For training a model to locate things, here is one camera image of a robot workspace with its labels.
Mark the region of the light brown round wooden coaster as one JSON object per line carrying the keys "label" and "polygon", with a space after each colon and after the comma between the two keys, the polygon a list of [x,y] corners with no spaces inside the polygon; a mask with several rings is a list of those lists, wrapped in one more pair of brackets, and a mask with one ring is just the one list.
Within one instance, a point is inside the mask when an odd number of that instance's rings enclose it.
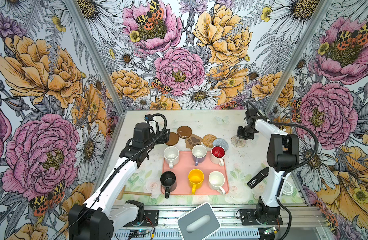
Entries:
{"label": "light brown round wooden coaster", "polygon": [[169,134],[169,140],[166,142],[167,146],[174,146],[179,142],[179,136],[174,133],[174,132],[170,132]]}

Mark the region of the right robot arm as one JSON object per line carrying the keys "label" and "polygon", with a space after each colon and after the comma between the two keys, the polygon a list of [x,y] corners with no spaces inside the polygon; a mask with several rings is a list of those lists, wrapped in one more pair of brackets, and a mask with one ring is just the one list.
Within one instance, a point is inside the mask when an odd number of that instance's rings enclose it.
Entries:
{"label": "right robot arm", "polygon": [[300,162],[299,143],[296,135],[280,130],[267,120],[259,118],[256,110],[246,111],[245,127],[239,126],[237,137],[241,140],[253,140],[255,134],[262,133],[268,140],[268,167],[256,174],[248,183],[253,189],[262,180],[267,180],[265,190],[259,197],[255,210],[243,214],[242,223],[251,225],[255,220],[259,224],[282,224],[279,201],[289,170]]}

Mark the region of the dark brown round wooden coaster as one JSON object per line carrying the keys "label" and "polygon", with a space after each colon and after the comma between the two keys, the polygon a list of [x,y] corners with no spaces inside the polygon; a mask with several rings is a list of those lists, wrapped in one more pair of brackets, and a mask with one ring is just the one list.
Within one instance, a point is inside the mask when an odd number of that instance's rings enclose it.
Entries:
{"label": "dark brown round wooden coaster", "polygon": [[177,129],[177,135],[181,139],[187,139],[192,135],[192,129],[188,126],[181,126]]}

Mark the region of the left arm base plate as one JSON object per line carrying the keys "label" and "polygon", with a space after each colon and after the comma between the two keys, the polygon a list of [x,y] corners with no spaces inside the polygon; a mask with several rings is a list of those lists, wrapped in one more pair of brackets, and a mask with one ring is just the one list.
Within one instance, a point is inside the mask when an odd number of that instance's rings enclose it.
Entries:
{"label": "left arm base plate", "polygon": [[142,213],[139,214],[138,218],[136,219],[136,222],[134,223],[134,226],[136,227],[150,227],[158,226],[159,222],[159,210],[144,210]]}

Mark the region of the light blue woven coaster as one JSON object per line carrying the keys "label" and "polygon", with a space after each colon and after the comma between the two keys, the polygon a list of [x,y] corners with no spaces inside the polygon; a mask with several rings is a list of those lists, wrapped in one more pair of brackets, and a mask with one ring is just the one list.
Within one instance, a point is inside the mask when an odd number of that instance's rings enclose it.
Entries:
{"label": "light blue woven coaster", "polygon": [[217,138],[213,141],[213,147],[222,147],[225,151],[229,149],[229,144],[226,140]]}

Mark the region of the red inside white mug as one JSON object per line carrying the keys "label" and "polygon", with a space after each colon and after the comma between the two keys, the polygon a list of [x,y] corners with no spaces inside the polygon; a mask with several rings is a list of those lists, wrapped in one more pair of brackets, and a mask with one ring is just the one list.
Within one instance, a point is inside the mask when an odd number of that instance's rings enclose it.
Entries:
{"label": "red inside white mug", "polygon": [[219,166],[223,167],[225,165],[224,158],[226,156],[226,151],[221,146],[215,146],[211,150],[211,162],[214,164],[218,164]]}

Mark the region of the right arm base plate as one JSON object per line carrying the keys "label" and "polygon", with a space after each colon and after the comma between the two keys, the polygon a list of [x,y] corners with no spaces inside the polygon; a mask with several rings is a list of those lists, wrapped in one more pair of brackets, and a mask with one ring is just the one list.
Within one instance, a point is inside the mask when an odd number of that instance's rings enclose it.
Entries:
{"label": "right arm base plate", "polygon": [[283,219],[280,215],[262,215],[258,219],[256,218],[256,210],[254,209],[240,209],[236,213],[236,218],[241,220],[243,226],[254,225],[283,225]]}

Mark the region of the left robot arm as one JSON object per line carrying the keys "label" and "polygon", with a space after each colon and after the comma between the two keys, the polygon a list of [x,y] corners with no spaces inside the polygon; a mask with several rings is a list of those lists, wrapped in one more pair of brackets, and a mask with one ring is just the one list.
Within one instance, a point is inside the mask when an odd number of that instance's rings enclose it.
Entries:
{"label": "left robot arm", "polygon": [[169,136],[170,129],[152,127],[149,120],[136,124],[133,137],[122,149],[110,175],[82,205],[71,208],[70,240],[110,240],[116,230],[143,218],[144,205],[140,202],[128,201],[117,211],[112,211],[112,207],[154,146],[167,143]]}

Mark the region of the multicolour woven round coaster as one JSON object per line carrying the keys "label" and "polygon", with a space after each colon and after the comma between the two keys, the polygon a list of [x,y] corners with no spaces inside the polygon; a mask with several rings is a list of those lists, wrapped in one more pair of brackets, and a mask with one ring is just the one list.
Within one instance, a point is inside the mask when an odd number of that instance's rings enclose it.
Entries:
{"label": "multicolour woven round coaster", "polygon": [[240,139],[237,136],[233,136],[231,138],[231,144],[236,148],[242,148],[246,145],[246,143],[247,143],[246,140]]}

